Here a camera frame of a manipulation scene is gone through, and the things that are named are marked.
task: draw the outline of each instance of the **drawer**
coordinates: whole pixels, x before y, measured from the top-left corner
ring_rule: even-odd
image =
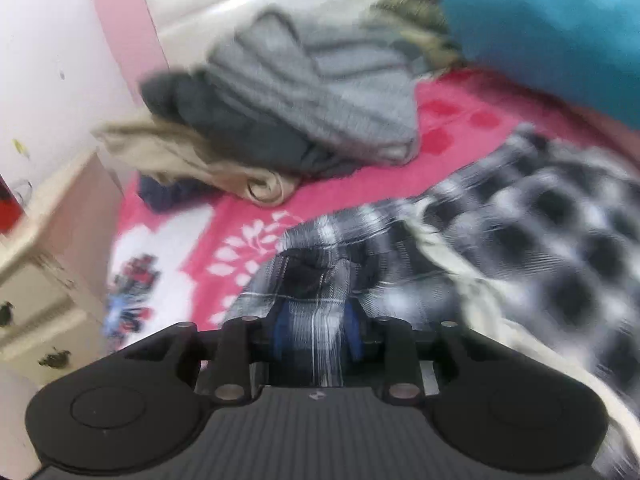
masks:
[[[38,385],[106,355],[100,324],[73,309],[0,348],[0,360]]]
[[[69,301],[69,296],[62,285],[35,264],[23,264],[0,284],[0,306],[5,303],[12,305],[8,310],[11,323],[0,328],[0,339],[12,328],[25,325],[44,310],[66,301]]]

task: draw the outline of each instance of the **black circular cover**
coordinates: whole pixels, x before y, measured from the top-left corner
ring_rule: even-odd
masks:
[[[527,473],[589,463],[608,426],[593,391],[518,361],[465,367],[438,396],[433,418],[441,436],[467,456]]]
[[[41,459],[80,472],[124,472],[183,447],[197,432],[201,403],[161,366],[98,362],[43,388],[26,413]]]

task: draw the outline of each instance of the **ribbed gray panel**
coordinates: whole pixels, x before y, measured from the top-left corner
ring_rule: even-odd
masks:
[[[479,465],[439,439],[413,408],[370,388],[265,388],[243,408],[216,411],[178,456],[120,480],[599,480],[587,466],[528,476]],[[36,480],[81,480],[55,468]]]

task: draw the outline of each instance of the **cream dresser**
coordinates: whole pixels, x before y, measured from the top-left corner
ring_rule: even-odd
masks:
[[[0,240],[0,361],[38,385],[100,358],[120,189],[95,152],[36,188]]]

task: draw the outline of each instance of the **gray folded garment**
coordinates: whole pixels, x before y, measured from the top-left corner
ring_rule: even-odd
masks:
[[[375,31],[268,10],[207,61],[216,79],[337,153],[383,165],[417,155],[410,61]]]

